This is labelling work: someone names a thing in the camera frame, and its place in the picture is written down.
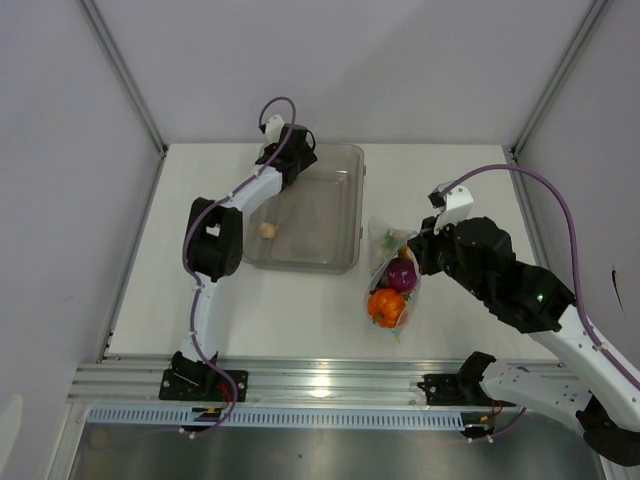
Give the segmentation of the purple toy onion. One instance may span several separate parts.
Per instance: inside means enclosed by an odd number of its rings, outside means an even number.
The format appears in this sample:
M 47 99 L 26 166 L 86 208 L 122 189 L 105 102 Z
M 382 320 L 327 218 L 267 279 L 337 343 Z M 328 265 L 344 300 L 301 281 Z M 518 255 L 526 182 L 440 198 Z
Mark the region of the purple toy onion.
M 401 295 L 411 293 L 418 283 L 414 263 L 409 258 L 392 259 L 383 274 L 383 283 Z

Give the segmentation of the white toy garlic bulb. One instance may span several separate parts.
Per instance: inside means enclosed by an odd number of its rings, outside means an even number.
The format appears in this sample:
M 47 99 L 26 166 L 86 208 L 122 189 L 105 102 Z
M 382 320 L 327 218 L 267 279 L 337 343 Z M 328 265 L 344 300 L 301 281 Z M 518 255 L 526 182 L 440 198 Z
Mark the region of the white toy garlic bulb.
M 271 240 L 276 237 L 278 226 L 270 222 L 263 222 L 259 225 L 258 231 L 263 239 Z

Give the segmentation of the white toy radish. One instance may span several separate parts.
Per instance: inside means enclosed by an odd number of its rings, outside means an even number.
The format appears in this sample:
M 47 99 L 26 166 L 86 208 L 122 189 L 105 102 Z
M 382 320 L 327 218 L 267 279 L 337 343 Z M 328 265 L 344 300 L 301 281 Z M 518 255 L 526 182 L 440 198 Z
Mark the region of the white toy radish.
M 391 255 L 399 250 L 404 244 L 404 232 L 401 230 L 388 229 L 377 240 L 380 251 L 386 255 Z

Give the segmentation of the clear zip top bag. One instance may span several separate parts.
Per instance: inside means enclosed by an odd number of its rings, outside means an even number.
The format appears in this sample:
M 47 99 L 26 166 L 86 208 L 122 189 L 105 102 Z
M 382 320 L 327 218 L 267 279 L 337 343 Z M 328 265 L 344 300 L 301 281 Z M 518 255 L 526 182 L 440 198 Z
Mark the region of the clear zip top bag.
M 363 306 L 368 321 L 401 342 L 419 298 L 421 275 L 409 241 L 414 230 L 393 227 L 377 216 L 369 218 L 370 279 Z

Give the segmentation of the orange toy pumpkin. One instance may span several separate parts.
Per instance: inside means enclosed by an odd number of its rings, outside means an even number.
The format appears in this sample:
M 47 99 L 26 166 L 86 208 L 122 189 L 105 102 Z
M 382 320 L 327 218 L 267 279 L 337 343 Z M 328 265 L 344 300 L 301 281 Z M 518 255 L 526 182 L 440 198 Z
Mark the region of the orange toy pumpkin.
M 406 300 L 392 288 L 376 290 L 369 296 L 366 307 L 371 320 L 381 328 L 393 329 L 406 320 Z

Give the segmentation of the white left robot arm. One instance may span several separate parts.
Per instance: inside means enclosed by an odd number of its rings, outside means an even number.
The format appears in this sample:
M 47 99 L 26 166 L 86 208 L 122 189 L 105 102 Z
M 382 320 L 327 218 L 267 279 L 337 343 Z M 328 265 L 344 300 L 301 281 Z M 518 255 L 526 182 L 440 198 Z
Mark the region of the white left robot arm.
M 209 398 L 221 377 L 216 360 L 216 310 L 223 288 L 236 272 L 244 250 L 245 220 L 267 200 L 290 187 L 317 161 L 316 139 L 296 123 L 260 126 L 268 144 L 249 176 L 218 200 L 193 201 L 182 247 L 182 263 L 196 282 L 183 344 L 170 372 L 182 379 L 182 388 L 197 400 Z

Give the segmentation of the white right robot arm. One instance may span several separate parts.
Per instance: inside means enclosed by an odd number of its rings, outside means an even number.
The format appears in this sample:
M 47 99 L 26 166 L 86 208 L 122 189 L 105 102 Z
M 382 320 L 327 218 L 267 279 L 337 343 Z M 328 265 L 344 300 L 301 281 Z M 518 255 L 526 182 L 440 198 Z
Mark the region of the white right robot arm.
M 544 346 L 576 376 L 554 383 L 494 356 L 472 353 L 454 374 L 427 374 L 418 386 L 430 405 L 504 401 L 576 431 L 600 456 L 639 464 L 639 389 L 597 349 L 580 322 L 576 296 L 550 271 L 519 261 L 509 234 L 487 217 L 437 232 L 423 220 L 408 242 L 423 275 L 444 273 L 494 315 Z

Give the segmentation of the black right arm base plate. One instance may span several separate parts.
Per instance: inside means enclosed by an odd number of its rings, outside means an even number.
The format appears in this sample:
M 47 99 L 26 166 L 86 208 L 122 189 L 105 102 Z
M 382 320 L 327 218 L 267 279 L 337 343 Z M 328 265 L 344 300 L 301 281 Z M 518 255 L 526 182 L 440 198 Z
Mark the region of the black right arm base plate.
M 425 374 L 417 387 L 425 394 L 426 403 L 430 406 L 515 406 L 506 400 L 491 399 L 478 382 L 459 379 L 456 374 Z

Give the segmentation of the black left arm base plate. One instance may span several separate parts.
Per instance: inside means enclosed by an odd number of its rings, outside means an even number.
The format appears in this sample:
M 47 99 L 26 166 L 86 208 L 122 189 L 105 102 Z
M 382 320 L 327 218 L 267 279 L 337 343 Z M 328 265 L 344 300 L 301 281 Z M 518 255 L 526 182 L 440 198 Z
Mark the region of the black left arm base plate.
M 231 402 L 233 392 L 230 381 L 213 370 L 195 379 L 165 370 L 158 398 L 163 401 Z

